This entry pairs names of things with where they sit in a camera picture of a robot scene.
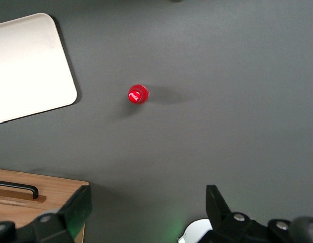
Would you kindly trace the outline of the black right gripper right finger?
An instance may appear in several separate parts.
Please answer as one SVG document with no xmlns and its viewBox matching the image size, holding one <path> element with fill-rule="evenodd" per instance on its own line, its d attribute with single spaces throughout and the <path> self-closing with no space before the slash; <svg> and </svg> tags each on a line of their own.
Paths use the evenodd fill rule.
<svg viewBox="0 0 313 243">
<path fill-rule="evenodd" d="M 272 219 L 266 226 L 244 213 L 233 212 L 215 185 L 206 186 L 206 213 L 212 229 L 198 242 L 292 242 L 290 221 Z"/>
</svg>

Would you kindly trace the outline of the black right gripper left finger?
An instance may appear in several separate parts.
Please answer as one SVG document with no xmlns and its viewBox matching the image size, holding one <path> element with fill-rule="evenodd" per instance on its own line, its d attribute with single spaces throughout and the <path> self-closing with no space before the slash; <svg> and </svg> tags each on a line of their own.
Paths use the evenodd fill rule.
<svg viewBox="0 0 313 243">
<path fill-rule="evenodd" d="M 39 215 L 21 228 L 0 221 L 0 242 L 75 242 L 91 211 L 91 187 L 82 185 L 57 212 Z"/>
</svg>

